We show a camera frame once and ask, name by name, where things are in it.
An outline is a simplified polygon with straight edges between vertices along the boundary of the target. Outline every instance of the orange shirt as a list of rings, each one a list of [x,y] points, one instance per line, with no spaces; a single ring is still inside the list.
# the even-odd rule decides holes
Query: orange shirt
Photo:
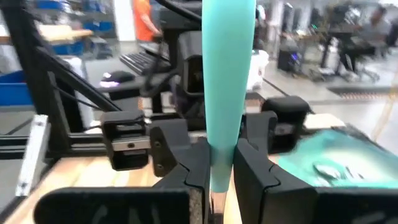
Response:
[[[137,39],[143,41],[152,41],[152,36],[154,33],[148,29],[144,21],[141,19],[142,15],[148,15],[150,18],[151,6],[149,4],[149,0],[132,0],[132,3]]]

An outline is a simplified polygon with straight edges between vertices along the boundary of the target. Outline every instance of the teal foam tube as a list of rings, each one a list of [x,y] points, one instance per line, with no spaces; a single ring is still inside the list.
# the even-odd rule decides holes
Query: teal foam tube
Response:
[[[228,191],[244,110],[256,1],[203,0],[202,41],[210,188]]]

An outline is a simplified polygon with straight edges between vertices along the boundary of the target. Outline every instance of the keyboard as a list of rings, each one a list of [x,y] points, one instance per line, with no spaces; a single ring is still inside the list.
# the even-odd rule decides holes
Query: keyboard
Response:
[[[120,61],[127,65],[131,70],[136,72],[138,75],[143,75],[146,70],[152,65],[155,60],[155,56],[150,55],[146,52],[139,52],[135,54],[126,54],[120,56]],[[161,59],[159,69],[157,72],[164,73],[170,70],[170,64],[168,61]]]

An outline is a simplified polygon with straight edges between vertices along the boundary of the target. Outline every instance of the wall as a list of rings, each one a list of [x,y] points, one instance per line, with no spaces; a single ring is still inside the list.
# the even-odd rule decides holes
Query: wall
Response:
[[[133,0],[113,0],[116,34],[119,41],[135,41],[134,17],[132,15]]]

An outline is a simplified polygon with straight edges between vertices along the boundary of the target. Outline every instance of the teal cloth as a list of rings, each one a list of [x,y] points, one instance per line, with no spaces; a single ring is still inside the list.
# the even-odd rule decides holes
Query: teal cloth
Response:
[[[353,155],[363,155],[374,164],[374,167],[367,167],[367,169],[377,169],[383,173],[383,177],[379,180],[352,179],[345,166],[328,157],[330,151],[350,151]],[[345,165],[354,167],[354,161],[355,157],[352,159],[352,164]],[[397,156],[380,149],[371,142],[356,139],[339,131],[325,130],[301,140],[292,153],[280,156],[278,165],[314,187],[398,189]],[[328,180],[317,173],[315,165],[330,166],[343,175],[340,179]],[[359,173],[366,177],[363,172],[365,169],[359,170]]]
[[[203,0],[203,79],[210,187],[226,192],[244,110],[254,37],[255,1]]]

